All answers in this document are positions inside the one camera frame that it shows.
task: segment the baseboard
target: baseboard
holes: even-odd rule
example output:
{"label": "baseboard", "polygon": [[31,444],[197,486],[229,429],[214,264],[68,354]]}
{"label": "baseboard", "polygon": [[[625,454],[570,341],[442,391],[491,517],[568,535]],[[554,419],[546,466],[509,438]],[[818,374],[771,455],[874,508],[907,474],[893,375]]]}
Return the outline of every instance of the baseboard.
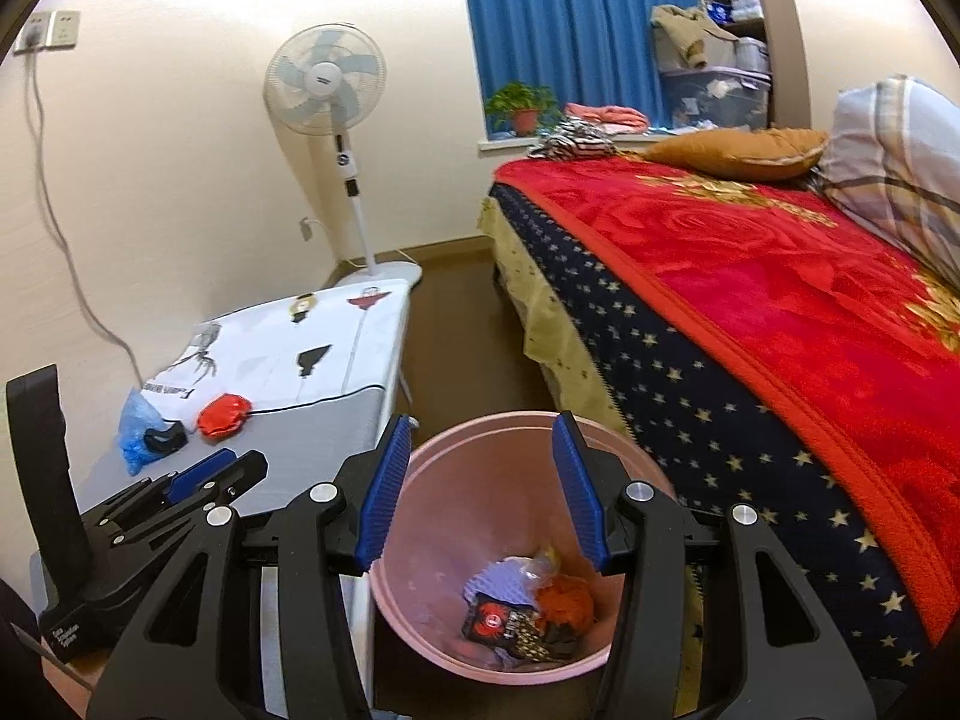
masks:
{"label": "baseboard", "polygon": [[[483,251],[490,251],[493,242],[485,235],[474,235],[469,238],[457,238],[453,241],[440,241],[435,244],[425,244],[421,247],[409,247],[405,248],[407,256],[416,260],[421,264],[429,263],[434,260],[439,260],[445,257],[453,257],[460,254],[474,254]],[[376,253],[376,259],[389,263],[395,262],[398,260],[405,260],[400,252],[397,251],[383,251]],[[353,260],[357,263],[358,266],[363,266],[365,260],[363,257],[357,257]],[[323,288],[328,289],[337,284],[337,282],[348,274],[352,274],[356,270],[356,266],[351,265],[347,260],[340,261],[337,263],[336,268],[333,269],[333,273],[330,274],[330,278],[326,281]]]}

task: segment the terracotta pot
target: terracotta pot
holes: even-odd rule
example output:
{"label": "terracotta pot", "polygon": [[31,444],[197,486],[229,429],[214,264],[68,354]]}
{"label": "terracotta pot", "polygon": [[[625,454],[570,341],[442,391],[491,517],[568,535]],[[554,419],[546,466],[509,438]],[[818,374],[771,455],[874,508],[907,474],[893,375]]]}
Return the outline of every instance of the terracotta pot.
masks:
{"label": "terracotta pot", "polygon": [[514,132],[521,138],[533,135],[538,123],[539,111],[515,111],[514,113]]}

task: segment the blue curtain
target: blue curtain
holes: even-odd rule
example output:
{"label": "blue curtain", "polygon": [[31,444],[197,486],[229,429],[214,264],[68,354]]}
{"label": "blue curtain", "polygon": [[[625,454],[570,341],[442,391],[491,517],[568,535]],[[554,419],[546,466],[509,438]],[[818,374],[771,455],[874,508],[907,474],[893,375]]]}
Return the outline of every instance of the blue curtain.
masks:
{"label": "blue curtain", "polygon": [[650,10],[698,0],[467,0],[484,98],[513,80],[667,122]]}

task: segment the striped clothing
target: striped clothing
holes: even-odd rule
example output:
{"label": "striped clothing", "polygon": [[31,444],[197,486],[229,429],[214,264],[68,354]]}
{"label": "striped clothing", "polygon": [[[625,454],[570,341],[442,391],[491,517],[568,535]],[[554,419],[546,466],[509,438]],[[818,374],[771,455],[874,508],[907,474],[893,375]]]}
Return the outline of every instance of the striped clothing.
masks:
{"label": "striped clothing", "polygon": [[527,156],[533,159],[554,160],[599,159],[613,154],[616,154],[616,146],[613,146],[610,135],[573,116],[561,119],[527,151]]}

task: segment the wall outlet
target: wall outlet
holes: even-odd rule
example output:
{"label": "wall outlet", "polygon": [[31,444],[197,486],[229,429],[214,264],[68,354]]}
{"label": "wall outlet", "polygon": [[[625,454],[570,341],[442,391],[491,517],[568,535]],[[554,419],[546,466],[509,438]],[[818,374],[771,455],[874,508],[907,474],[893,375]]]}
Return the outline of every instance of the wall outlet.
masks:
{"label": "wall outlet", "polygon": [[[23,25],[20,34],[16,37],[13,44],[13,53],[38,52],[47,45],[47,38],[50,34],[50,19],[54,15],[50,10],[38,10],[30,14],[27,23]],[[31,43],[31,36],[37,37],[35,43]]]}
{"label": "wall outlet", "polygon": [[72,49],[77,45],[77,36],[80,34],[79,10],[55,10],[53,23],[50,26],[50,40],[47,43],[51,49]]}

